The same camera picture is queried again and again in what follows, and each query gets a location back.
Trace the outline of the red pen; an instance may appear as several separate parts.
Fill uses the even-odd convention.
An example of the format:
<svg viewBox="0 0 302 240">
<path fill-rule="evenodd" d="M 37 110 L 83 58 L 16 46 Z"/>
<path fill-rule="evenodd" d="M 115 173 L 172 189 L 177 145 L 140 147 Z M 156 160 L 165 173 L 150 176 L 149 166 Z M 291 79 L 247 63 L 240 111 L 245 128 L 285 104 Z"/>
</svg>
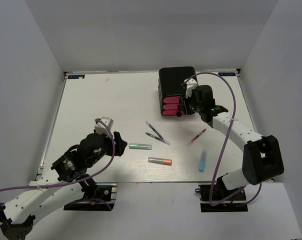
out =
<svg viewBox="0 0 302 240">
<path fill-rule="evenodd" d="M 204 128 L 200 133 L 198 133 L 190 142 L 194 143 L 195 140 L 197 140 L 202 134 L 204 134 L 207 131 L 206 128 Z"/>
</svg>

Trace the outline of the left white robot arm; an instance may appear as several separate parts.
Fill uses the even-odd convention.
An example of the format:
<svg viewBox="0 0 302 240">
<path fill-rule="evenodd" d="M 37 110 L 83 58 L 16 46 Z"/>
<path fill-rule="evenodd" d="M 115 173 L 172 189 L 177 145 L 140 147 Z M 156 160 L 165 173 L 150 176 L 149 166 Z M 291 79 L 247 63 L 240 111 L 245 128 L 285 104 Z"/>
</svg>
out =
<svg viewBox="0 0 302 240">
<path fill-rule="evenodd" d="M 128 143 L 119 132 L 90 133 L 71 146 L 49 171 L 13 200 L 0 202 L 0 229 L 8 240 L 23 240 L 33 226 L 55 210 L 69 204 L 103 201 L 104 190 L 87 170 L 102 157 L 120 157 Z"/>
</svg>

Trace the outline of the blue highlighter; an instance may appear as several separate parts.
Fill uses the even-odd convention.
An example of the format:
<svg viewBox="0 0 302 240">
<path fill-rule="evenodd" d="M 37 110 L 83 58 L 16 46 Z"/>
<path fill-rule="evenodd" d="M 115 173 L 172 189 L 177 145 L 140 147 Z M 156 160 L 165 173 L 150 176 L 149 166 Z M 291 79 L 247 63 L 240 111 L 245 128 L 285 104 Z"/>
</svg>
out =
<svg viewBox="0 0 302 240">
<path fill-rule="evenodd" d="M 201 152 L 201 156 L 200 156 L 200 160 L 198 163 L 198 171 L 203 173 L 205 170 L 205 166 L 206 166 L 206 159 L 207 159 L 207 152 L 205 150 L 203 150 Z"/>
</svg>

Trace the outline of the orange highlighter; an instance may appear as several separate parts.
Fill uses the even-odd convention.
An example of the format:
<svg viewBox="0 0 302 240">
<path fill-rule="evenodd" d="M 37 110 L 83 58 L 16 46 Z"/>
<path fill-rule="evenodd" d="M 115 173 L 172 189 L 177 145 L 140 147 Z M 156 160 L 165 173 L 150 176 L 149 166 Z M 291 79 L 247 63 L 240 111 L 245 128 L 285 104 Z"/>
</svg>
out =
<svg viewBox="0 0 302 240">
<path fill-rule="evenodd" d="M 173 161 L 167 158 L 159 158 L 159 157 L 148 157 L 147 161 L 153 164 L 171 166 Z"/>
</svg>

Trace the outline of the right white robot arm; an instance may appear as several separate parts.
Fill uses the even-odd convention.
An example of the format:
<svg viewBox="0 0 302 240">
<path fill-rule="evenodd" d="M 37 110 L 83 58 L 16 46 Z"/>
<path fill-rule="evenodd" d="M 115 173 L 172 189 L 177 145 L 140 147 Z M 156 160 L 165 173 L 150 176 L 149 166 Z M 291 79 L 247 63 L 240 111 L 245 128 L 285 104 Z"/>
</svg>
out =
<svg viewBox="0 0 302 240">
<path fill-rule="evenodd" d="M 203 122 L 224 134 L 243 153 L 240 169 L 219 177 L 217 195 L 227 200 L 247 185 L 258 185 L 284 173 L 279 142 L 273 135 L 263 136 L 238 122 L 229 111 L 217 105 L 208 85 L 185 83 L 180 105 L 187 115 L 198 113 Z"/>
</svg>

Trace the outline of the pink top drawer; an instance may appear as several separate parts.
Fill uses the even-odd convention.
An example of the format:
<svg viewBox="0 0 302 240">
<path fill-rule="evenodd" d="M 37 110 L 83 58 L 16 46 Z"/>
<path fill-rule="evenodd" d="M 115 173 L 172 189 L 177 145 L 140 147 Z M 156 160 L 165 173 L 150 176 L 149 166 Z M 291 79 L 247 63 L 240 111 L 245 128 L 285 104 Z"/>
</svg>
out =
<svg viewBox="0 0 302 240">
<path fill-rule="evenodd" d="M 170 96 L 170 97 L 165 97 L 162 99 L 163 103 L 168 105 L 168 104 L 178 104 L 180 102 L 181 97 L 180 96 Z"/>
</svg>

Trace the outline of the pink drawer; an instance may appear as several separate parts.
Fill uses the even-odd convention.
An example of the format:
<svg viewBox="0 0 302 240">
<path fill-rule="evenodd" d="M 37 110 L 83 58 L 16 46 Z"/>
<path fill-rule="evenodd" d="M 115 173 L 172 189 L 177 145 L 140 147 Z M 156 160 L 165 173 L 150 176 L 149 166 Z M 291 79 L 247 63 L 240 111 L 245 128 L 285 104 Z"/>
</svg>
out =
<svg viewBox="0 0 302 240">
<path fill-rule="evenodd" d="M 180 96 L 170 96 L 170 97 L 165 97 L 162 99 L 163 103 L 168 105 L 168 104 L 178 104 L 180 102 L 181 97 Z"/>
<path fill-rule="evenodd" d="M 179 103 L 167 103 L 162 105 L 163 111 L 178 111 L 179 110 Z"/>
<path fill-rule="evenodd" d="M 176 117 L 181 117 L 184 115 L 184 113 L 178 109 L 170 109 L 170 110 L 164 110 L 161 113 L 162 116 L 164 117 L 172 117 L 172 116 L 176 116 Z"/>
</svg>

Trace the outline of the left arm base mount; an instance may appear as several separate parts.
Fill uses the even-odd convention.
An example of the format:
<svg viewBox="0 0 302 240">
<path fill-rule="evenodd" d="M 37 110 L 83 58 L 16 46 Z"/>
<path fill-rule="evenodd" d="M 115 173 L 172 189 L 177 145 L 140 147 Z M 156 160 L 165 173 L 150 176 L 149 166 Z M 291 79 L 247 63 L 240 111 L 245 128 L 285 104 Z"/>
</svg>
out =
<svg viewBox="0 0 302 240">
<path fill-rule="evenodd" d="M 117 197 L 116 183 L 85 183 L 81 190 L 82 196 L 63 207 L 64 211 L 110 212 L 113 210 Z"/>
</svg>

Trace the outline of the pink bottom drawer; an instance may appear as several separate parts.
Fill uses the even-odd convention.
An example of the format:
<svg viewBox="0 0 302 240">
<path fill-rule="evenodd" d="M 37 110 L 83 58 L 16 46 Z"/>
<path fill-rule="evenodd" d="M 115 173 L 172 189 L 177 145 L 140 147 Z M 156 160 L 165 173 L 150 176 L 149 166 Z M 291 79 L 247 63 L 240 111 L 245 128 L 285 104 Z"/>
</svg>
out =
<svg viewBox="0 0 302 240">
<path fill-rule="evenodd" d="M 170 109 L 170 110 L 164 110 L 161 113 L 162 116 L 164 117 L 172 117 L 172 116 L 176 116 L 176 117 L 181 117 L 184 115 L 184 113 L 178 109 Z"/>
</svg>

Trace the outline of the green highlighter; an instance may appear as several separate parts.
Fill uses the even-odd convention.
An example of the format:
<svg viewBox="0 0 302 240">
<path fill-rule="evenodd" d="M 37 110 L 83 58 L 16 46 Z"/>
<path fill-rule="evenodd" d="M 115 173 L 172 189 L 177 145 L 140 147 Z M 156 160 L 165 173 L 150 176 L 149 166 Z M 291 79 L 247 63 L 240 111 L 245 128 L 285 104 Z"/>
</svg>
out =
<svg viewBox="0 0 302 240">
<path fill-rule="evenodd" d="M 129 143 L 129 149 L 133 150 L 152 150 L 151 144 L 144 144 L 144 143 Z"/>
</svg>

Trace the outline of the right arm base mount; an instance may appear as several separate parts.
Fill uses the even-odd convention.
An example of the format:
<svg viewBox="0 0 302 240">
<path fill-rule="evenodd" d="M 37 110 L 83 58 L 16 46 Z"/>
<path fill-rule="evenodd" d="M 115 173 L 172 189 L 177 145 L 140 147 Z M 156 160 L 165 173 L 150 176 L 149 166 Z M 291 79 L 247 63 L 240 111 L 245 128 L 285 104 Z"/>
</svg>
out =
<svg viewBox="0 0 302 240">
<path fill-rule="evenodd" d="M 240 213 L 247 212 L 248 207 L 245 205 L 247 201 L 246 193 L 242 189 L 238 194 L 229 197 L 217 206 L 210 205 L 210 184 L 200 184 L 194 190 L 199 196 L 200 210 L 202 213 Z"/>
</svg>

